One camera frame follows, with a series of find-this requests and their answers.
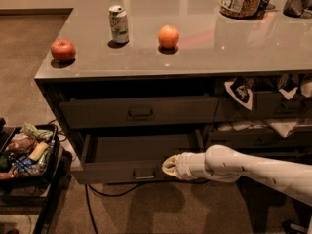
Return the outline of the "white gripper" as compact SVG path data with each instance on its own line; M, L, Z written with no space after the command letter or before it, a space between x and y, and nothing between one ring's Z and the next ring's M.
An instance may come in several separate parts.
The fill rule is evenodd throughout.
M192 180L205 177L205 154L185 152L173 155L163 162L162 171L172 177L182 180Z

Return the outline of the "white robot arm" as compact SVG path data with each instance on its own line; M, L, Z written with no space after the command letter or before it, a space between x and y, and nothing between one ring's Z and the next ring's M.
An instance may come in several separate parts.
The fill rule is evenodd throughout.
M184 152L167 158L162 171L179 180L236 182L241 176L312 206L312 166L240 153L213 145L204 153Z

